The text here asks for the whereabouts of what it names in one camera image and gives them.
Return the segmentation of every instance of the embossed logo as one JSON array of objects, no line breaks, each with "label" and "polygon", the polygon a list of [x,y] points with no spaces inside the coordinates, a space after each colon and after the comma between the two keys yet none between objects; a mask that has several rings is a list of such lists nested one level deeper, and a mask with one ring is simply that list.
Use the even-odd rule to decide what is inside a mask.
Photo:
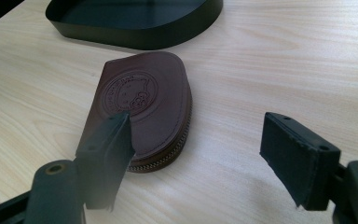
[{"label": "embossed logo", "polygon": [[134,71],[108,82],[103,91],[103,109],[109,114],[144,111],[156,98],[157,82],[146,72]]}]

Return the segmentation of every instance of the leather pouch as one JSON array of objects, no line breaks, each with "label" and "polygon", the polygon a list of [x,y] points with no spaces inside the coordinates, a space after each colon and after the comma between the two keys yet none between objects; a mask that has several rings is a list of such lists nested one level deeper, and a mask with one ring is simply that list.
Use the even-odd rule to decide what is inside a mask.
[{"label": "leather pouch", "polygon": [[147,173],[181,153],[192,97],[182,61],[168,52],[147,52],[104,65],[79,145],[108,117],[131,113],[135,155],[128,171]]}]

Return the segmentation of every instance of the zipper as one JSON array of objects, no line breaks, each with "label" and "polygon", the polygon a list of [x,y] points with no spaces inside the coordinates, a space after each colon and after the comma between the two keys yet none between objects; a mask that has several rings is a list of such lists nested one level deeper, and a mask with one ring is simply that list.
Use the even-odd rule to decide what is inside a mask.
[{"label": "zipper", "polygon": [[141,172],[143,173],[143,172],[147,172],[147,170],[157,168],[157,167],[163,165],[164,163],[172,161],[173,159],[175,159],[177,157],[177,155],[182,151],[182,149],[184,147],[184,144],[186,142],[188,132],[189,132],[189,129],[190,129],[190,121],[191,121],[192,111],[193,111],[193,101],[191,100],[190,111],[189,111],[188,120],[187,120],[187,123],[186,123],[186,126],[185,126],[185,131],[182,134],[179,142],[176,144],[175,148],[167,156],[165,156],[164,158],[162,158],[159,161],[154,161],[154,162],[152,162],[150,164],[147,164],[147,165],[129,166],[127,170],[130,171],[130,172],[134,172],[134,173],[141,173]]}]

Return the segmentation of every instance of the light wood grain surface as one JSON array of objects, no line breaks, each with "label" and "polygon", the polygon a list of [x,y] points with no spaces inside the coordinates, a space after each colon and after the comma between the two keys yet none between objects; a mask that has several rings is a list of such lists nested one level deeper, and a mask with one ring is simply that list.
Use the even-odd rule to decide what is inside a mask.
[{"label": "light wood grain surface", "polygon": [[[0,203],[45,163],[73,159],[105,62],[142,51],[67,39],[27,0],[0,20]],[[259,156],[264,114],[303,123],[358,160],[358,1],[225,0],[184,62],[190,134],[169,167],[127,173],[88,223],[331,223],[296,208]]]}]

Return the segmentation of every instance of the black tray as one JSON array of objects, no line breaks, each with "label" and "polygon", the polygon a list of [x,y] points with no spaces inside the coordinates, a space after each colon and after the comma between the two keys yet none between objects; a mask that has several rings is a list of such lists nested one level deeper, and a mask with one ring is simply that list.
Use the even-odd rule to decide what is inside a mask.
[{"label": "black tray", "polygon": [[223,0],[52,0],[46,17],[66,37],[130,49],[164,49],[217,19]]}]

